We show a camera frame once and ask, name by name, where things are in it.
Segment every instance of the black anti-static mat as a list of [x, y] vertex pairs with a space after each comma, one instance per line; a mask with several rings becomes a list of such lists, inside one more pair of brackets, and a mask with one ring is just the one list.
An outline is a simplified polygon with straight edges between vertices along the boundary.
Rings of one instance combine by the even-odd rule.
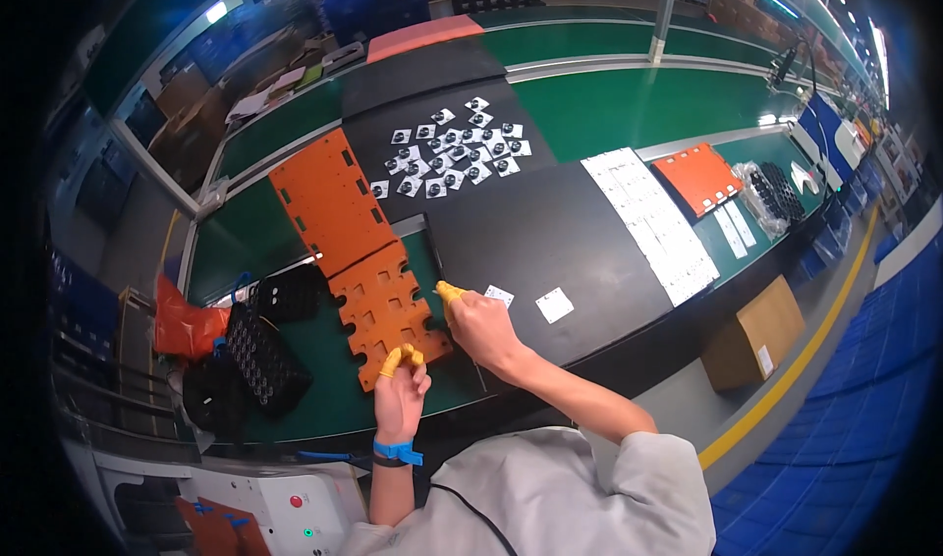
[[[489, 188], [504, 182], [511, 177], [499, 177], [492, 163], [485, 163], [492, 175], [478, 185], [473, 185], [468, 178], [462, 183], [458, 191], [449, 190], [448, 195], [439, 198], [426, 198], [424, 184], [419, 189], [416, 196], [404, 196], [396, 192], [396, 188], [403, 181], [406, 173], [400, 171], [391, 176], [384, 167], [384, 163], [396, 156], [396, 152], [408, 145], [391, 145], [389, 139], [393, 136], [396, 129], [411, 128], [413, 135], [416, 135], [416, 129], [420, 124], [435, 124], [431, 115], [448, 108], [455, 114], [455, 119], [443, 126], [437, 126], [437, 135], [444, 135], [447, 129], [456, 129], [463, 131], [473, 129], [475, 126], [468, 122], [468, 119], [474, 114], [465, 107], [467, 102], [473, 98], [483, 98], [489, 102], [485, 112], [494, 116], [494, 120], [488, 125], [488, 128], [498, 131], [501, 124], [511, 122], [513, 124], [522, 124], [524, 129], [524, 139], [530, 141], [532, 155], [527, 157], [515, 157], [521, 172], [514, 175], [526, 174], [527, 171], [556, 165], [556, 158], [543, 139], [543, 135], [537, 129], [534, 120], [530, 114], [518, 102], [518, 96], [514, 93], [511, 86], [504, 79], [477, 82], [464, 85], [462, 88], [451, 91], [438, 92], [433, 95], [413, 98], [396, 104], [389, 104], [382, 108], [377, 108], [371, 112], [357, 116], [354, 121], [345, 121], [343, 124], [344, 134], [351, 148], [354, 149], [354, 155], [357, 157], [360, 168], [367, 176], [370, 182], [379, 182], [389, 180], [389, 196], [378, 200], [380, 207], [387, 216], [389, 222], [407, 219], [414, 215], [426, 212], [432, 208], [442, 205], [454, 197], [470, 192], [487, 192]], [[423, 139], [416, 139], [409, 142], [409, 145], [419, 145], [419, 153], [423, 161], [430, 161], [435, 157], [432, 149]], [[469, 147], [476, 149], [481, 147], [480, 143], [472, 143]], [[455, 163], [453, 169], [465, 170], [471, 164], [465, 157]], [[431, 171], [423, 179], [440, 177], [438, 173]]]
[[347, 120], [383, 104], [462, 83], [503, 78], [506, 72], [476, 36], [432, 44], [344, 76], [341, 114]]
[[[518, 337], [557, 365], [584, 358], [672, 310], [606, 195], [578, 163], [502, 178], [428, 213], [442, 279], [514, 295]], [[536, 300], [560, 288], [573, 311], [549, 324]]]

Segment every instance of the black cable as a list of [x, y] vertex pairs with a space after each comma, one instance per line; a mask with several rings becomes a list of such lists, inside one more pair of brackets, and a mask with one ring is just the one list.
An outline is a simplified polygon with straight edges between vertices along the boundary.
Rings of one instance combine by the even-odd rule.
[[475, 515], [478, 515], [478, 518], [485, 522], [485, 525], [487, 525], [489, 529], [491, 529], [491, 532], [494, 533], [494, 535], [498, 538], [498, 541], [501, 542], [502, 546], [504, 546], [504, 551], [506, 551], [509, 554], [509, 556], [518, 556], [518, 553], [514, 550], [514, 547], [511, 545], [510, 542], [507, 541], [507, 538], [504, 537], [504, 534], [501, 533], [501, 529], [499, 529], [498, 526], [494, 525], [494, 522], [488, 518], [488, 515], [485, 515], [482, 512], [478, 511], [472, 505], [472, 503], [469, 503], [468, 501], [466, 501], [465, 497], [463, 497], [458, 491], [456, 491], [454, 488], [449, 488], [448, 486], [443, 486], [442, 484], [436, 484], [434, 482], [430, 482], [429, 486], [433, 488], [440, 488], [443, 491], [448, 491], [452, 493], [453, 495], [455, 495], [456, 497], [458, 497], [458, 500], [462, 501], [462, 503], [466, 507], [469, 508], [469, 511], [471, 511]]

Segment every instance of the orange insulation board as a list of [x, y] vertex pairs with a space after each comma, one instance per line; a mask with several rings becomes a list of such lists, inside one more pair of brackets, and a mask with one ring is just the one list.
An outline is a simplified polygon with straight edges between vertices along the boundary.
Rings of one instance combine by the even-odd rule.
[[269, 179], [328, 278], [396, 240], [341, 129], [289, 157]]
[[448, 336], [424, 326], [432, 313], [424, 299], [413, 299], [419, 287], [411, 271], [402, 271], [406, 248], [371, 194], [343, 130], [300, 150], [269, 179], [331, 293], [346, 299], [340, 318], [355, 326], [351, 351], [366, 356], [359, 376], [365, 391], [400, 344], [412, 344], [425, 361], [452, 350]]
[[442, 331], [431, 331], [425, 322], [432, 318], [429, 304], [418, 294], [411, 271], [403, 271], [407, 250], [399, 239], [327, 281], [331, 293], [343, 297], [340, 320], [357, 330], [348, 338], [351, 351], [366, 355], [360, 366], [360, 385], [373, 389], [383, 361], [394, 348], [410, 343], [426, 362], [452, 351]]
[[743, 189], [743, 182], [708, 143], [695, 145], [652, 163], [700, 219]]

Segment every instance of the black wrist strap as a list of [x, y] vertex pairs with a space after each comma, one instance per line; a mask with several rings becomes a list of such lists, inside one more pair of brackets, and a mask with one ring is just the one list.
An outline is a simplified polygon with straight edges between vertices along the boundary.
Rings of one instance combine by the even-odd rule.
[[399, 458], [384, 458], [383, 456], [376, 455], [376, 453], [373, 454], [373, 463], [377, 466], [386, 468], [399, 468], [408, 466], [406, 462], [403, 462]]

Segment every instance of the orange plastic bag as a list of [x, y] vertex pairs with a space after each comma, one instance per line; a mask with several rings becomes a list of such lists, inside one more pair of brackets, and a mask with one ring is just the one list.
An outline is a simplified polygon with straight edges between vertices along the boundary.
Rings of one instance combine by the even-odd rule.
[[187, 303], [167, 276], [158, 276], [155, 351], [198, 360], [213, 352], [213, 341], [225, 336], [228, 324], [228, 308], [199, 308]]

